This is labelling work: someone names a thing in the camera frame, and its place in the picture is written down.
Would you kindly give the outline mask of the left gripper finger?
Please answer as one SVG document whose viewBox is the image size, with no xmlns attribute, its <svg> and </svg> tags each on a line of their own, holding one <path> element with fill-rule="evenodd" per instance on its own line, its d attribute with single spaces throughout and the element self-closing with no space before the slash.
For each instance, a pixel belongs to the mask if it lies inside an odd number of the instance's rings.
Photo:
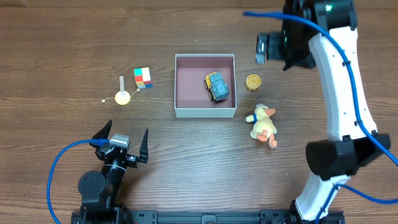
<svg viewBox="0 0 398 224">
<path fill-rule="evenodd" d="M 109 136 L 111 127 L 112 127 L 112 120 L 110 119 L 106 123 L 106 125 L 92 137 L 92 139 L 107 139 Z"/>
<path fill-rule="evenodd" d="M 139 162 L 141 163 L 147 163 L 149 155 L 148 155 L 148 145 L 147 145 L 147 140 L 148 140 L 148 134 L 149 134 L 149 130 L 147 129 L 144 133 L 144 137 L 142 139 L 141 142 L 141 146 L 139 149 Z"/>
</svg>

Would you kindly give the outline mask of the round golden cookie toy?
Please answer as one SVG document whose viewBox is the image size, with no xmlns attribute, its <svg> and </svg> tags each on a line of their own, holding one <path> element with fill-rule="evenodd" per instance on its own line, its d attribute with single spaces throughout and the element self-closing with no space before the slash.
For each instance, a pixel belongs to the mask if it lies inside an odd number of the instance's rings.
<svg viewBox="0 0 398 224">
<path fill-rule="evenodd" d="M 257 90 L 262 83 L 260 76 L 256 74 L 250 74 L 246 77 L 245 85 L 248 90 Z"/>
</svg>

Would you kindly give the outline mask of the colourful two-by-two puzzle cube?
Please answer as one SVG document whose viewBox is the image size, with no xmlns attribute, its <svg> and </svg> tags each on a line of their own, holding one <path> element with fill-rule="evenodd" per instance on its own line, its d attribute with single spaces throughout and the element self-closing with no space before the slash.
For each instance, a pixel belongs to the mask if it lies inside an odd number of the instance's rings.
<svg viewBox="0 0 398 224">
<path fill-rule="evenodd" d="M 134 69 L 134 79 L 139 89 L 153 87 L 149 67 Z"/>
</svg>

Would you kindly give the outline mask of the yellow and grey toy truck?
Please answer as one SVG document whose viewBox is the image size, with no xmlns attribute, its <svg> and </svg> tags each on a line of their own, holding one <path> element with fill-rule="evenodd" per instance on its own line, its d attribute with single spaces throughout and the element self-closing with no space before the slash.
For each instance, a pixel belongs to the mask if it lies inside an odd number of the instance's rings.
<svg viewBox="0 0 398 224">
<path fill-rule="evenodd" d="M 205 88 L 208 90 L 208 95 L 211 101 L 221 102 L 227 100 L 229 97 L 228 85 L 220 72 L 213 72 L 208 74 L 204 79 Z"/>
</svg>

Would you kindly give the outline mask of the plush duck toy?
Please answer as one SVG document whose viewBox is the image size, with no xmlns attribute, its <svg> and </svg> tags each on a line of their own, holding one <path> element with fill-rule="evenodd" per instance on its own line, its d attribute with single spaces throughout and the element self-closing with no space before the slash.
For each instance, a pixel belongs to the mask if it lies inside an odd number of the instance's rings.
<svg viewBox="0 0 398 224">
<path fill-rule="evenodd" d="M 275 114 L 275 108 L 269 108 L 264 104 L 256 105 L 254 113 L 245 117 L 247 123 L 252 123 L 253 127 L 249 133 L 250 137 L 261 142 L 268 142 L 269 147 L 277 147 L 275 135 L 277 128 L 271 120 L 271 116 Z"/>
</svg>

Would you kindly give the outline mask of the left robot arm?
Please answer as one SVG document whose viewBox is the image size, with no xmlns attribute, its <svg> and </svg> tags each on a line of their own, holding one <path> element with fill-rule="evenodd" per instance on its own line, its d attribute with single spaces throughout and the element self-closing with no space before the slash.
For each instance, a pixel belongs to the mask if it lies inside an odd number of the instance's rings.
<svg viewBox="0 0 398 224">
<path fill-rule="evenodd" d="M 109 137 L 112 121 L 98 131 L 90 146 L 95 148 L 95 155 L 104 162 L 100 171 L 92 170 L 83 174 L 78 181 L 81 195 L 81 207 L 73 212 L 72 224 L 117 224 L 134 223 L 130 210 L 116 203 L 123 177 L 128 167 L 136 168 L 138 163 L 148 161 L 148 135 L 144 133 L 139 155 L 128 153 L 130 138 L 122 134 Z"/>
</svg>

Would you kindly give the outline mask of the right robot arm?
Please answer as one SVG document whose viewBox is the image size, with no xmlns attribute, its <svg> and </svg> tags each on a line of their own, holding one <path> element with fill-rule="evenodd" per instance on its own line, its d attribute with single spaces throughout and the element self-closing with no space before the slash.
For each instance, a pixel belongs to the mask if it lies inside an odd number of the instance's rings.
<svg viewBox="0 0 398 224">
<path fill-rule="evenodd" d="M 310 175 L 290 208 L 263 213 L 272 223 L 343 223 L 342 212 L 329 206 L 357 171 L 389 155 L 391 140 L 381 134 L 368 110 L 358 65 L 358 19 L 353 1 L 287 0 L 278 32 L 257 37 L 256 63 L 282 60 L 293 66 L 318 68 L 327 115 L 327 138 L 305 148 Z"/>
</svg>

